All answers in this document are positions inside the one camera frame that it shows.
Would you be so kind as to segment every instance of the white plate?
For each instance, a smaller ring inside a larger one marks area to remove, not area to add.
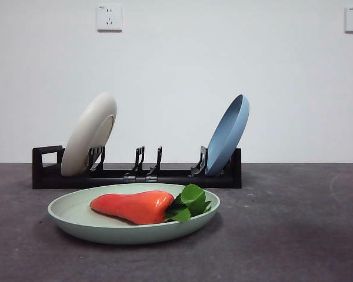
[[[74,176],[86,170],[89,149],[106,145],[115,118],[114,97],[108,92],[98,95],[80,116],[68,140],[61,161],[61,175]]]
[[[120,219],[98,214],[90,209],[90,202],[103,194],[135,194],[150,190],[163,190],[174,197],[184,186],[160,183],[119,184],[95,187],[61,196],[48,205],[48,212],[57,225],[77,238],[104,244],[147,244],[175,239],[192,233],[207,224],[217,212],[219,198],[205,191],[212,201],[211,210],[180,223],[177,221],[130,225]]]

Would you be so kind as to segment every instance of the black dish rack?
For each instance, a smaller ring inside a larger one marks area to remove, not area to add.
[[[162,147],[157,150],[157,163],[150,169],[143,168],[145,148],[136,149],[135,164],[132,169],[104,168],[105,147],[89,149],[89,165],[85,172],[78,176],[61,175],[61,160],[65,148],[62,146],[38,147],[32,150],[32,187],[33,189],[86,189],[97,186],[125,183],[170,183],[188,185],[190,183],[202,188],[241,188],[242,160],[241,149],[236,148],[221,173],[207,177],[205,169],[208,163],[208,149],[201,147],[198,164],[190,169],[161,169]],[[42,155],[56,153],[56,163],[44,165]],[[101,155],[101,161],[94,165],[94,160]]]

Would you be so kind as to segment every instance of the gray countertop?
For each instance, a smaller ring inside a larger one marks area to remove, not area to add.
[[[48,216],[74,190],[32,190],[30,164],[0,164],[0,281],[353,281],[353,164],[243,164],[243,189],[180,239],[109,246]]]

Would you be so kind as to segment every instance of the green plate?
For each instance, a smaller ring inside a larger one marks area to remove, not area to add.
[[[219,198],[205,190],[212,209],[180,223],[177,221],[132,225],[127,221],[98,214],[90,209],[90,202],[103,194],[135,194],[150,190],[163,190],[176,197],[183,185],[160,183],[134,183],[95,187],[61,196],[48,205],[48,212],[57,225],[77,238],[104,244],[132,245],[167,241],[192,233],[207,224],[219,207]]]

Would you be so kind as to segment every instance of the green leaf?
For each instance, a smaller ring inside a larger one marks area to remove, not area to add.
[[[209,211],[211,208],[207,207],[210,203],[211,201],[205,201],[204,190],[197,185],[189,184],[166,209],[164,221],[186,221],[192,216]]]
[[[184,208],[183,210],[179,211],[176,215],[174,215],[171,219],[183,222],[189,220],[190,218],[191,213],[189,212],[188,208]]]
[[[205,201],[205,193],[199,186],[194,184],[185,186],[181,193],[181,200],[185,204],[192,203],[196,200],[201,201],[201,198],[204,198]]]
[[[185,204],[175,204],[172,202],[172,204],[165,211],[164,221],[172,219],[179,212],[185,210],[186,208],[187,206]]]

